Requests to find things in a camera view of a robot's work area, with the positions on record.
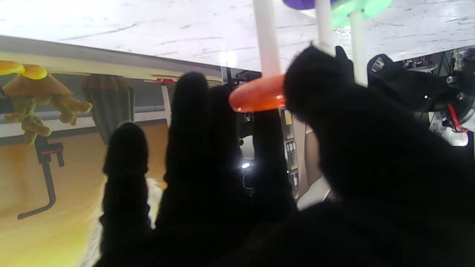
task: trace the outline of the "orange disc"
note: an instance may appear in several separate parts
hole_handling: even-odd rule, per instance
[[[229,105],[241,113],[285,107],[284,77],[268,76],[239,86],[229,96]]]

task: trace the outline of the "black handle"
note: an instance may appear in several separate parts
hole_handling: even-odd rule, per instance
[[[48,144],[48,139],[43,136],[37,136],[35,140],[36,154],[38,156],[38,162],[43,167],[43,174],[45,176],[46,189],[48,191],[49,202],[46,206],[21,213],[17,216],[18,219],[24,219],[32,215],[44,212],[50,209],[56,202],[56,193],[55,186],[53,184],[53,177],[51,175],[51,169],[49,163],[51,162],[51,154],[56,154],[58,157],[58,165],[60,167],[64,166],[63,159],[63,144],[62,143],[53,143]]]
[[[17,216],[18,219],[24,219],[26,217],[33,216],[33,215],[38,214],[40,212],[44,212],[44,211],[50,209],[56,202],[55,186],[53,184],[53,177],[51,176],[51,169],[49,168],[48,163],[44,163],[44,164],[42,164],[42,166],[43,166],[43,174],[45,175],[46,189],[48,190],[49,202],[44,207],[19,214]]]

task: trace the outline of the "white pole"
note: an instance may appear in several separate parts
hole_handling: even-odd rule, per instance
[[[281,70],[273,0],[254,0],[253,3],[262,76],[278,75]]]
[[[351,44],[353,46],[353,65],[355,82],[368,86],[368,72],[366,70],[366,50],[363,30],[363,16],[360,9],[350,13]]]
[[[330,56],[335,56],[333,43],[332,4],[330,0],[315,0],[317,13],[318,46]]]
[[[168,88],[167,86],[162,85],[161,87],[161,95],[163,96],[163,105],[165,106],[165,114],[167,115],[167,125],[170,128],[171,124],[171,106],[170,106],[170,98],[168,97]]]

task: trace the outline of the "green disc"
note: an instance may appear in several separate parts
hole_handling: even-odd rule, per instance
[[[363,19],[372,18],[391,3],[392,0],[340,0],[332,5],[332,26],[343,28],[350,25],[350,13],[358,9],[363,11]]]

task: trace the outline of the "purple disc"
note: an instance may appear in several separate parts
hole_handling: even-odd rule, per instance
[[[310,10],[315,8],[315,0],[284,0],[284,4],[296,10]]]

